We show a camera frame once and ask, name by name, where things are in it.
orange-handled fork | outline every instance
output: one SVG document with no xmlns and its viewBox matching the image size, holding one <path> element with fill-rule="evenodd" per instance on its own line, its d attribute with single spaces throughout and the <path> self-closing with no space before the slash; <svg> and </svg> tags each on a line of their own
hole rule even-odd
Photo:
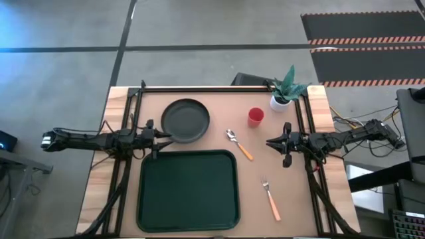
<svg viewBox="0 0 425 239">
<path fill-rule="evenodd" d="M 274 218 L 277 221 L 280 221 L 279 211 L 278 211 L 278 208 L 276 207 L 276 204 L 274 204 L 274 200 L 272 198 L 272 195 L 270 194 L 270 191 L 268 190 L 269 189 L 268 181 L 265 176 L 261 177 L 261 183 L 263 184 L 264 189 L 267 191 L 268 200 L 270 201 L 270 205 L 272 205 Z"/>
</svg>

concrete floor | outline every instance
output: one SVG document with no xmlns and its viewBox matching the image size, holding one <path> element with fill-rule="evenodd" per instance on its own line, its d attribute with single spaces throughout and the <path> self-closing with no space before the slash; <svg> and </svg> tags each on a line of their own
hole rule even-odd
<svg viewBox="0 0 425 239">
<path fill-rule="evenodd" d="M 0 1 L 0 47 L 118 46 L 129 3 Z M 391 10 L 417 6 L 413 0 L 139 0 L 127 45 L 301 44 L 307 42 L 301 13 Z M 53 127 L 99 126 L 115 58 L 115 52 L 0 54 L 0 129 L 19 138 L 17 153 L 54 165 L 50 176 L 35 175 L 42 192 L 28 194 L 14 238 L 73 235 L 92 152 L 44 153 L 41 135 Z M 138 86 L 141 79 L 150 86 L 229 85 L 237 72 L 283 78 L 292 64 L 298 82 L 317 83 L 308 50 L 127 52 L 117 85 Z M 327 93 L 331 105 L 348 117 L 395 105 L 398 88 L 331 88 Z M 396 122 L 401 128 L 399 117 Z M 405 160 L 406 152 L 377 159 L 361 148 L 347 156 L 347 161 L 377 167 Z"/>
</svg>

green tray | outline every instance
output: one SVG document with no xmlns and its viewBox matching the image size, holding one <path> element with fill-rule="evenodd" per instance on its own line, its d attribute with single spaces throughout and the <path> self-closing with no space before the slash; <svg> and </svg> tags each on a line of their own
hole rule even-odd
<svg viewBox="0 0 425 239">
<path fill-rule="evenodd" d="M 160 152 L 143 160 L 136 220 L 144 232 L 224 230 L 239 218 L 231 152 Z"/>
</svg>

spoon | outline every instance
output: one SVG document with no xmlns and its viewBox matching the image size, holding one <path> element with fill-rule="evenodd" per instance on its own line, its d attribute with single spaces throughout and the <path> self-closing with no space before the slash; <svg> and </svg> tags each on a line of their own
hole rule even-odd
<svg viewBox="0 0 425 239">
<path fill-rule="evenodd" d="M 254 158 L 252 157 L 252 155 L 251 154 L 249 154 L 248 152 L 247 152 L 247 150 L 245 149 L 245 148 L 243 148 L 243 146 L 241 146 L 241 144 L 240 143 L 238 143 L 238 140 L 236 140 L 236 134 L 234 134 L 234 132 L 233 131 L 231 131 L 230 129 L 228 129 L 228 130 L 226 130 L 226 134 L 227 134 L 227 137 L 229 138 L 229 140 L 231 140 L 231 141 L 233 141 L 233 142 L 235 142 L 238 146 L 239 146 L 239 149 L 245 154 L 245 156 L 249 159 L 249 160 L 254 160 Z"/>
</svg>

red cup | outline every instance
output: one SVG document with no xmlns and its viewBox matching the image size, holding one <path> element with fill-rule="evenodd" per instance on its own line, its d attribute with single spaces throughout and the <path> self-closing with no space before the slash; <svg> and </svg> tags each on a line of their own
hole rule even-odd
<svg viewBox="0 0 425 239">
<path fill-rule="evenodd" d="M 248 126 L 257 127 L 264 118 L 264 112 L 260 108 L 252 108 L 248 113 Z"/>
</svg>

